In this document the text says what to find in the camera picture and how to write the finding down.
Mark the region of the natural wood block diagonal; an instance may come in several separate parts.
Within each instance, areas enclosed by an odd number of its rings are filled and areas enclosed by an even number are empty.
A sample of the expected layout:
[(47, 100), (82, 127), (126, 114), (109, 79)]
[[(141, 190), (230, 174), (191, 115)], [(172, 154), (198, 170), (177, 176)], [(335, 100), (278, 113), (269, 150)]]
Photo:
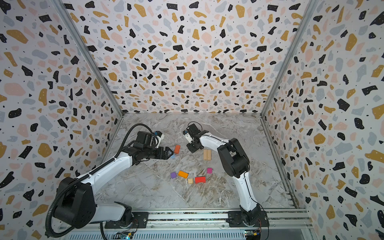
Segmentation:
[(207, 150), (207, 160), (208, 161), (212, 160), (212, 151), (211, 150)]

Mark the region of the orange-red block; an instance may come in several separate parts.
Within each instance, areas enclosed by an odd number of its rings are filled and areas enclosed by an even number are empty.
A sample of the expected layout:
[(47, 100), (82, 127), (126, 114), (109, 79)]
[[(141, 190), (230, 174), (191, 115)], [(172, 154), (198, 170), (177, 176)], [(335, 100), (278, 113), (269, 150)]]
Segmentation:
[(175, 146), (174, 153), (175, 153), (175, 154), (179, 154), (180, 149), (181, 149), (181, 146), (180, 146), (180, 145), (176, 145), (176, 146)]

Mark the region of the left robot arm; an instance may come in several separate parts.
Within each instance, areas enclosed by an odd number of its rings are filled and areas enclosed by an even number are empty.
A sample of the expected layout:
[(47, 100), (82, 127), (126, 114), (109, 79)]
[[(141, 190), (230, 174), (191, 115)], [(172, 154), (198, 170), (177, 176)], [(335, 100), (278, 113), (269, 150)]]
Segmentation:
[(74, 229), (103, 222), (115, 222), (122, 228), (131, 227), (135, 222), (132, 207), (120, 202), (100, 204), (95, 195), (110, 180), (132, 166), (150, 159), (169, 159), (174, 152), (160, 145), (164, 137), (160, 131), (139, 131), (135, 140), (122, 142), (110, 160), (84, 175), (62, 180), (47, 212), (46, 236), (60, 238)]

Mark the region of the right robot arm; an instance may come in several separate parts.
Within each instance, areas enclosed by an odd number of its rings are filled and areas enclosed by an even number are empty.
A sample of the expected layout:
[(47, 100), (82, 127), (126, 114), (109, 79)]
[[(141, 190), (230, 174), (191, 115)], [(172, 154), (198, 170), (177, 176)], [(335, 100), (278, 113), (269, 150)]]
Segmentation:
[(223, 169), (233, 178), (240, 197), (241, 223), (252, 227), (262, 215), (262, 206), (256, 200), (250, 183), (250, 160), (241, 143), (236, 139), (222, 139), (199, 130), (195, 124), (188, 126), (183, 135), (191, 153), (197, 150), (213, 150), (218, 153)]

